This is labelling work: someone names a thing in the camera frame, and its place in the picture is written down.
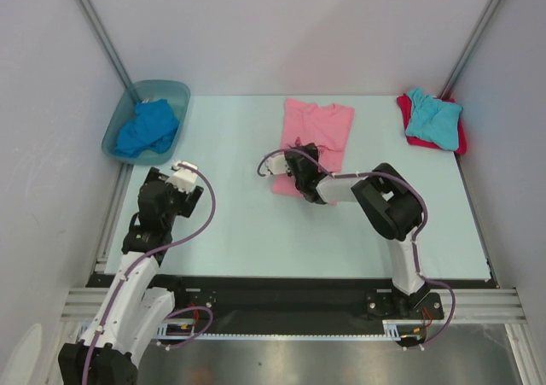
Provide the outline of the pink t shirt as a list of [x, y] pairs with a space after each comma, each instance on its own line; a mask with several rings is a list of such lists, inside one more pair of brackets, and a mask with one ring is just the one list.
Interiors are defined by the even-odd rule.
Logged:
[[354, 114], [354, 108], [336, 103], [319, 106], [288, 98], [280, 148], [314, 143], [319, 150], [317, 161], [330, 172], [340, 172]]

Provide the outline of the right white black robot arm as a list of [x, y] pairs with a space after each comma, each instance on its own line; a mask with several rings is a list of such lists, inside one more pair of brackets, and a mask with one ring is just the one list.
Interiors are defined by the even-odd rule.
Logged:
[[371, 172], [334, 173], [318, 164], [315, 144], [283, 152], [288, 175], [296, 190], [310, 203], [357, 203], [372, 228], [387, 241], [392, 262], [395, 311], [413, 318], [429, 292], [421, 274], [417, 236], [427, 222], [420, 195], [388, 163]]

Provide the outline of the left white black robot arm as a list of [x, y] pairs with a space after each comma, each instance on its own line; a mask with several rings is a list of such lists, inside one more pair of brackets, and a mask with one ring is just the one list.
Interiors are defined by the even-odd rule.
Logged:
[[212, 323], [211, 308], [192, 303], [180, 278], [157, 278], [166, 251], [177, 246], [171, 236], [176, 218], [190, 217], [203, 193], [196, 166], [178, 160], [171, 169], [167, 176], [151, 168], [139, 189], [105, 299], [79, 340], [59, 352], [65, 384], [134, 384], [142, 355], [165, 320], [189, 318], [183, 343], [201, 335], [198, 322]]

